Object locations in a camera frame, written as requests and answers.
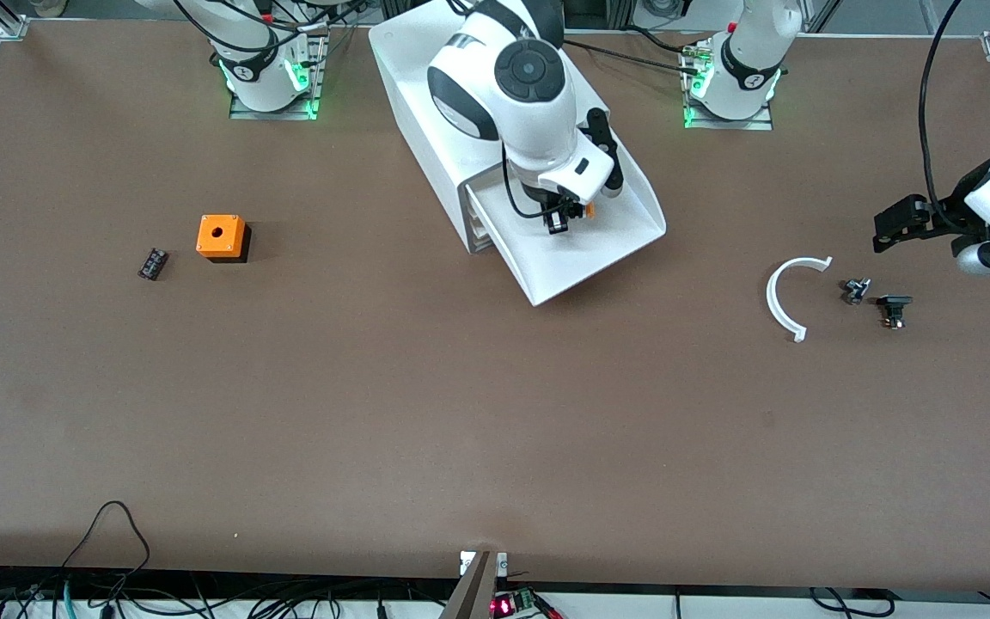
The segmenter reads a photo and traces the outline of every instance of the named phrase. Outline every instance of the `white c-shaped part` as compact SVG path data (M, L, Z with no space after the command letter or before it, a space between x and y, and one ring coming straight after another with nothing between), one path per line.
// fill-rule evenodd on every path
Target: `white c-shaped part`
M778 267L778 270L774 271L773 275L770 275L770 281L767 282L767 305L770 306L770 313L773 314L774 320L780 322L783 328L793 332L793 341L804 341L804 335L808 333L808 329L804 325L798 324L797 321L789 317L789 314L786 314L784 309L781 309L781 302L778 301L778 277L780 277L782 271L789 269L789 267L808 267L822 273L828 270L830 266L832 266L832 257L830 255L827 260L820 260L818 258L794 258L783 262L782 266Z

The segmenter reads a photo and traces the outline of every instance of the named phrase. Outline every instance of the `orange part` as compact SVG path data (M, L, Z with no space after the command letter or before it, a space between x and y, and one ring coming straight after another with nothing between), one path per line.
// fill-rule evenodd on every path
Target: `orange part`
M239 258L247 222L239 215L203 215L197 230L197 254L205 258Z

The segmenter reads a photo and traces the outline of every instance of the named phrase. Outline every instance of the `brown table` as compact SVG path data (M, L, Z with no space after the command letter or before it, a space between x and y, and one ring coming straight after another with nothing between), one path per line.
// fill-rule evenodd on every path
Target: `brown table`
M252 122L184 23L33 24L0 50L0 564L119 498L154 567L451 576L490 544L531 579L990 591L990 279L870 250L923 188L926 44L798 40L769 133L683 130L672 74L569 50L669 231L534 309L465 254L364 33L318 121ZM990 156L977 40L931 90L948 189ZM193 252L206 212L250 263ZM800 345L763 301L797 255L835 257L782 279ZM137 559L102 531L80 563Z

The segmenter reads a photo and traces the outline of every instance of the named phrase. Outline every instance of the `round black joint cap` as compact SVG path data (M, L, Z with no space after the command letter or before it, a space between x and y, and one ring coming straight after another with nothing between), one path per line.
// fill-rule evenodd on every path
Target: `round black joint cap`
M545 40L515 40L495 58L495 83L514 101L552 101L565 87L560 54Z

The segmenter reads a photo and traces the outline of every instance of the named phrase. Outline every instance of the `brown tabletop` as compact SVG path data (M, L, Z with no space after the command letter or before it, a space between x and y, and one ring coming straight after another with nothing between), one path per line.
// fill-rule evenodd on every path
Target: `brown tabletop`
M990 589L990 279L870 249L923 189L926 46L798 40L773 132L683 130L673 74L569 50L669 230L534 309L465 254L365 32L292 123L229 120L187 24L33 24L0 50L0 564L118 498L153 567L451 576L486 544L538 580ZM990 156L978 40L931 126L948 191ZM195 254L207 212L250 263ZM781 281L803 344L763 298L798 255L835 258ZM840 301L857 277L907 328ZM134 544L107 518L79 563Z

